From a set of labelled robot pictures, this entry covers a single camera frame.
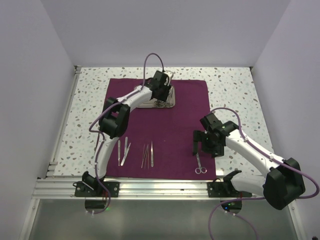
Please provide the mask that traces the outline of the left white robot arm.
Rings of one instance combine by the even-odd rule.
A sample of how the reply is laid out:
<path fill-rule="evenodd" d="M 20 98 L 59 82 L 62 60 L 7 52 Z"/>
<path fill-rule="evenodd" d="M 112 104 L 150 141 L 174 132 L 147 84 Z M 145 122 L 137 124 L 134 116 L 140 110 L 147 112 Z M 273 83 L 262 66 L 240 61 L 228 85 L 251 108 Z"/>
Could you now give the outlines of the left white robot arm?
<path fill-rule="evenodd" d="M 89 132 L 98 133 L 100 139 L 94 154 L 92 167 L 82 174 L 80 181 L 75 182 L 75 197 L 113 197 L 103 180 L 107 173 L 107 165 L 116 142 L 128 128 L 130 113 L 141 104 L 150 100 L 165 102 L 172 89 L 171 71 L 156 71 L 154 76 L 138 85 L 128 94 L 105 100 L 102 113 L 89 127 Z"/>

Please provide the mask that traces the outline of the purple cloth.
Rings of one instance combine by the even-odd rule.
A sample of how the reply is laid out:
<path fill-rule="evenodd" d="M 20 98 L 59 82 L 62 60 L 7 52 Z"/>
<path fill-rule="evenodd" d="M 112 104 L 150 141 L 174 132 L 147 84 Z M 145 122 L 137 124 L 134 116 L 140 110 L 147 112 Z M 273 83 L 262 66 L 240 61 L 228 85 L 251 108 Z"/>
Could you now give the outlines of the purple cloth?
<path fill-rule="evenodd" d="M 193 131 L 203 130 L 200 119 L 210 112 L 207 83 L 204 80 L 172 80 L 175 106 L 172 108 L 136 108 L 129 116 L 128 127 L 121 137 L 128 137 L 130 149 L 123 166 L 118 166 L 118 148 L 114 147 L 107 164 L 106 176 L 170 180 L 213 180 L 215 160 L 202 151 L 199 158 L 205 174 L 196 174 L 197 158 L 193 155 Z M 154 166 L 151 167 L 151 141 Z M 141 169 L 143 147 L 149 144 L 149 169 L 145 159 Z"/>

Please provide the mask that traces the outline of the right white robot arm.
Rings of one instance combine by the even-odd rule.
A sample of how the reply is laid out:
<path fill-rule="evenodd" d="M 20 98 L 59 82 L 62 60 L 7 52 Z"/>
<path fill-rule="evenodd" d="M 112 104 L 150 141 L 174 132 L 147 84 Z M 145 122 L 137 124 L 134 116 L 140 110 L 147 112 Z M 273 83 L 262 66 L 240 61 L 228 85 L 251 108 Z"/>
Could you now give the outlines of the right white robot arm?
<path fill-rule="evenodd" d="M 199 151 L 222 157 L 225 148 L 237 152 L 259 172 L 258 176 L 234 169 L 222 180 L 214 179 L 207 186 L 209 196 L 213 192 L 219 197 L 261 196 L 275 209 L 282 210 L 305 193 L 303 176 L 299 173 L 300 164 L 294 158 L 284 159 L 254 142 L 242 130 L 241 123 L 221 122 L 214 113 L 200 119 L 203 131 L 193 132 L 192 154 Z"/>

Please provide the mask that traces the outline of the broad steel forceps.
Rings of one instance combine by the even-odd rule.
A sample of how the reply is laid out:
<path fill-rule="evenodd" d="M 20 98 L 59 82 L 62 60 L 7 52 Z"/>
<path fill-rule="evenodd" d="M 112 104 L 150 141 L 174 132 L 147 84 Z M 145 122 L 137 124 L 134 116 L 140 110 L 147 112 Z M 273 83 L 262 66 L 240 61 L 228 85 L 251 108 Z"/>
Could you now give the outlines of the broad steel forceps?
<path fill-rule="evenodd" d="M 154 167 L 154 148 L 153 148 L 153 141 L 151 141 L 151 145 L 150 145 L 150 166 L 151 166 L 151 168 Z"/>

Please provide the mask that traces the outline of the thin steel tweezers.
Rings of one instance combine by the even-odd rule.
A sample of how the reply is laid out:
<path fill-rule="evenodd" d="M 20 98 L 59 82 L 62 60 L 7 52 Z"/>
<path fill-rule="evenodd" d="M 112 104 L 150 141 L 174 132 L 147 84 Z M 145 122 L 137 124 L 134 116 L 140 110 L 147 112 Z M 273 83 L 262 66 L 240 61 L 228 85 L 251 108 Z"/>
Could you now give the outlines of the thin steel tweezers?
<path fill-rule="evenodd" d="M 143 168 L 144 161 L 145 161 L 145 154 L 146 154 L 146 144 L 143 145 L 143 151 L 142 151 L 142 161 L 141 161 L 141 169 Z"/>
<path fill-rule="evenodd" d="M 150 155 L 149 155 L 149 144 L 146 147 L 146 154 L 145 154 L 145 169 L 149 169 L 150 167 Z"/>

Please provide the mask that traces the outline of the steel scissors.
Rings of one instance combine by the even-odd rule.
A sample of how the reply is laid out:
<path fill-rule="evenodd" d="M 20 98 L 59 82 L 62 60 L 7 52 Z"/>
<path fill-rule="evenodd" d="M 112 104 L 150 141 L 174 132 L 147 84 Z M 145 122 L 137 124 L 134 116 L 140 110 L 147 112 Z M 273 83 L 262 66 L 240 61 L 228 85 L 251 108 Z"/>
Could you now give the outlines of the steel scissors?
<path fill-rule="evenodd" d="M 207 172 L 207 169 L 205 167 L 202 167 L 199 154 L 197 153 L 195 156 L 196 156 L 196 160 L 197 160 L 197 168 L 195 168 L 195 170 L 194 170 L 195 173 L 197 175 L 205 174 Z"/>

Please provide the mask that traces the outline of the angled steel forceps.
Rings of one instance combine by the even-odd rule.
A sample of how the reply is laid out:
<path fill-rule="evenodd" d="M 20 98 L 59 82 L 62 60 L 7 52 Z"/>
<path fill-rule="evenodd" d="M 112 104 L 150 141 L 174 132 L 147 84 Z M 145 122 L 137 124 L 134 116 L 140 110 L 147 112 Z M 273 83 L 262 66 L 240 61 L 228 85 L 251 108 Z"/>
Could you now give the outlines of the angled steel forceps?
<path fill-rule="evenodd" d="M 123 166 L 125 161 L 126 161 L 126 158 L 128 156 L 128 153 L 129 153 L 129 150 L 130 150 L 130 147 L 131 147 L 131 143 L 128 144 L 127 148 L 125 149 L 124 151 L 124 156 L 122 158 L 122 161 L 120 162 L 120 166 Z"/>

